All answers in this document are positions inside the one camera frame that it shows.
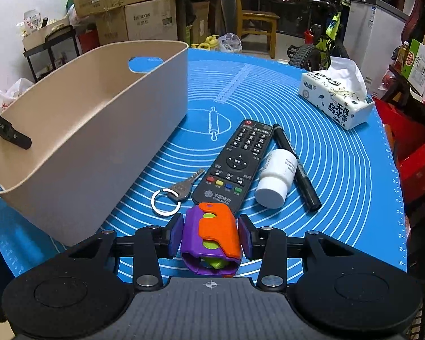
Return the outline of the purple orange plastic toy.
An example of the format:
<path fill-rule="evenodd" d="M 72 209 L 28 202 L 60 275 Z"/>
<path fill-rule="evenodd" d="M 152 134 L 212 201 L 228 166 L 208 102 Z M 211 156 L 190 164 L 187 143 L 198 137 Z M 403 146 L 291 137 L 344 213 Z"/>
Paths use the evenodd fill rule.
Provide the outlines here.
<path fill-rule="evenodd" d="M 187 210 L 180 253 L 197 275 L 234 276 L 243 252 L 230 208 L 224 203 L 200 203 Z"/>

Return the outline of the black marker pen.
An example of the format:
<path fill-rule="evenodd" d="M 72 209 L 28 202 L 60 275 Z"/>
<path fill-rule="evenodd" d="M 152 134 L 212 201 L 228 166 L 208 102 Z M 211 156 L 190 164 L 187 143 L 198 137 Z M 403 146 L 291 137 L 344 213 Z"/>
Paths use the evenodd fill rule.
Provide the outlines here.
<path fill-rule="evenodd" d="M 279 124 L 273 124 L 273 139 L 275 140 L 278 148 L 287 150 L 295 156 L 297 160 L 297 168 L 294 181 L 298 192 L 302 197 L 302 201 L 304 202 L 306 210 L 309 213 L 318 211 L 322 206 L 321 200 L 319 199 L 318 194 L 315 192 L 315 188 L 310 181 L 309 176 L 300 163 L 299 157 L 292 148 L 285 131 Z"/>

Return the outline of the white pill bottle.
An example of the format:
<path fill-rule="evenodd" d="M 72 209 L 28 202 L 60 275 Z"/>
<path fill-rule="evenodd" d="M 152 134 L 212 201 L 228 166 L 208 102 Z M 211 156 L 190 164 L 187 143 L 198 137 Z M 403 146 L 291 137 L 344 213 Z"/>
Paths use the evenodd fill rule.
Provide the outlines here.
<path fill-rule="evenodd" d="M 297 168 L 295 156 L 287 150 L 272 150 L 259 174 L 255 191 L 257 203 L 268 209 L 281 208 L 294 181 Z"/>

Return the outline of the black tv remote control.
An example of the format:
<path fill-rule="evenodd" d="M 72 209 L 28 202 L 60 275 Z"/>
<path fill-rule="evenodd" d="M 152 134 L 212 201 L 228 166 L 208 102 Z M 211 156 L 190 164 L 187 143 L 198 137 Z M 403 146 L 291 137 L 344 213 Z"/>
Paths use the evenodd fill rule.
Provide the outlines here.
<path fill-rule="evenodd" d="M 193 191 L 193 202 L 224 203 L 238 213 L 272 136 L 273 126 L 243 120 Z"/>

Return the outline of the beige plastic storage bin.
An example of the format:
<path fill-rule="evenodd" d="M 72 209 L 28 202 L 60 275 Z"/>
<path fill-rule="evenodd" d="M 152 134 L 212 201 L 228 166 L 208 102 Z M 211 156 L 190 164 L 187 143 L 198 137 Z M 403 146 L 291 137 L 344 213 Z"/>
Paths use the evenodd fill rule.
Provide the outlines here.
<path fill-rule="evenodd" d="M 185 117 L 187 66 L 182 41 L 124 41 L 35 83 L 0 117 L 0 197 L 66 246 L 92 236 Z"/>

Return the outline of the black metal shelf rack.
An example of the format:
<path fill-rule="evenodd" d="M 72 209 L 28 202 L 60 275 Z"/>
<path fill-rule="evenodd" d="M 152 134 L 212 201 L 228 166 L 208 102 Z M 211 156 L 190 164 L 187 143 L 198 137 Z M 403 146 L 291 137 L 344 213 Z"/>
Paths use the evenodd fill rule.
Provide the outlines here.
<path fill-rule="evenodd" d="M 50 73 L 56 70 L 56 60 L 53 47 L 60 44 L 61 42 L 71 40 L 73 42 L 76 57 L 80 56 L 80 50 L 76 38 L 77 36 L 75 28 L 72 25 L 66 25 L 60 28 L 56 28 L 53 32 L 48 34 L 42 44 L 38 44 L 35 48 L 32 48 L 30 50 L 24 50 L 23 56 L 27 60 L 34 81 L 38 82 L 39 80 L 45 78 Z M 48 70 L 48 72 L 42 75 L 37 75 L 33 68 L 31 57 L 35 54 L 40 54 L 41 52 L 46 52 L 48 54 L 51 68 Z"/>

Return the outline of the red gift box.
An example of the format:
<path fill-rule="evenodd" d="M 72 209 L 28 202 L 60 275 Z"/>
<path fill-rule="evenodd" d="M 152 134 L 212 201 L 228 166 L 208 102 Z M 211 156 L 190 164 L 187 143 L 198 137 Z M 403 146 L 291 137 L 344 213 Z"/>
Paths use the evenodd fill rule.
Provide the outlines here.
<path fill-rule="evenodd" d="M 425 195 L 425 143 L 400 162 L 398 171 L 405 203 Z"/>

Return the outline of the white tissue pack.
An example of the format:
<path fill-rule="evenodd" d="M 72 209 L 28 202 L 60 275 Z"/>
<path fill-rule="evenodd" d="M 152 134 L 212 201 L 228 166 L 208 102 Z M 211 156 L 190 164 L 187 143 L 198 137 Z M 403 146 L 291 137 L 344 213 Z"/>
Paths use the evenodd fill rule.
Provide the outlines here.
<path fill-rule="evenodd" d="M 326 70 L 302 74 L 299 96 L 343 129 L 351 130 L 368 120 L 375 102 L 353 60 L 337 57 L 331 60 Z"/>

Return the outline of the large stacked cardboard box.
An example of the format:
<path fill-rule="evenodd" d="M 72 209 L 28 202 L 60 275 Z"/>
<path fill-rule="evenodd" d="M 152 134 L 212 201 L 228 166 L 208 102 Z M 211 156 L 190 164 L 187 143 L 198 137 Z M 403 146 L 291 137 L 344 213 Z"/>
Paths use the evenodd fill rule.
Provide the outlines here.
<path fill-rule="evenodd" d="M 120 41 L 176 41 L 176 0 L 150 0 L 126 5 L 96 17 L 99 44 Z"/>

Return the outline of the knotted clear plastic bag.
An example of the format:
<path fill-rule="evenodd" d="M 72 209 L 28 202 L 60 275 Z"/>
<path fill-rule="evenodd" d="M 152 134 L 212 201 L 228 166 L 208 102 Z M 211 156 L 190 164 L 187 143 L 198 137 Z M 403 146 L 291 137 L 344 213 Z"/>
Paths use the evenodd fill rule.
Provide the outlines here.
<path fill-rule="evenodd" d="M 234 33 L 226 33 L 218 38 L 219 51 L 225 53 L 240 53 L 243 49 L 240 38 Z"/>

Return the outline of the black green bicycle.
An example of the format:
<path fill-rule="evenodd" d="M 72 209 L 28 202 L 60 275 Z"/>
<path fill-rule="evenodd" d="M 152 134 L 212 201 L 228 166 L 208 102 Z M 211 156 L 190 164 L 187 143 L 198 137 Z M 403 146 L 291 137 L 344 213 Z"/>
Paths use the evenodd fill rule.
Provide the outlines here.
<path fill-rule="evenodd" d="M 342 28 L 342 6 L 345 0 L 305 0 L 310 12 L 314 8 L 325 8 L 326 22 L 312 24 L 304 31 L 304 43 L 291 45 L 287 49 L 289 64 L 307 71 L 326 70 L 331 65 L 331 58 L 349 58 L 339 30 Z"/>

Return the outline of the yellow oil jug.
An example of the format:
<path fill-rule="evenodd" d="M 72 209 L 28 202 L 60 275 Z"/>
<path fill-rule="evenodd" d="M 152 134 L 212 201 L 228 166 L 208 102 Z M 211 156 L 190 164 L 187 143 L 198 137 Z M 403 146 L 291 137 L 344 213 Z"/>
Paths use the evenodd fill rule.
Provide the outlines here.
<path fill-rule="evenodd" d="M 202 49 L 205 51 L 219 51 L 219 36 L 211 35 L 199 44 L 191 44 L 191 48 Z"/>

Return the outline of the wooden chair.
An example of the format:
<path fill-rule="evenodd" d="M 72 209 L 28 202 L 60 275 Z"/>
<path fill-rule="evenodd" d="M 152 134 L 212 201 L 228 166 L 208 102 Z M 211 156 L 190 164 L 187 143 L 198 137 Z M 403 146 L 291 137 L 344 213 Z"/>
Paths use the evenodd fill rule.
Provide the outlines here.
<path fill-rule="evenodd" d="M 266 48 L 271 59 L 275 58 L 276 30 L 279 20 L 273 12 L 244 10 L 241 0 L 235 0 L 236 35 L 241 39 L 247 35 L 266 36 Z"/>

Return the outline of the green white product box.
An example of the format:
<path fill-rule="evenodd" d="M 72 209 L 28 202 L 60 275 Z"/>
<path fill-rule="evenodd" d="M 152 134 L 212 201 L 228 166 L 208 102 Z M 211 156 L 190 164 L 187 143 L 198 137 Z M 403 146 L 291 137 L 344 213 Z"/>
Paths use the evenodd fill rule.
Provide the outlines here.
<path fill-rule="evenodd" d="M 425 90 L 425 45 L 413 39 L 401 71 L 402 76 L 419 93 Z"/>

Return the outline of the white chest freezer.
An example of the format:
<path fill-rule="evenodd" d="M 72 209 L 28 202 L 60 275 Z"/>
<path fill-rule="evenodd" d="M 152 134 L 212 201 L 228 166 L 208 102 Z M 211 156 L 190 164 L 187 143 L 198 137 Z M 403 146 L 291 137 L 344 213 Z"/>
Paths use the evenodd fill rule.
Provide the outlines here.
<path fill-rule="evenodd" d="M 401 32 L 408 15 L 383 2 L 351 2 L 344 46 L 358 65 L 369 94 L 381 98 L 382 78 L 392 63 L 393 51 L 402 44 Z"/>

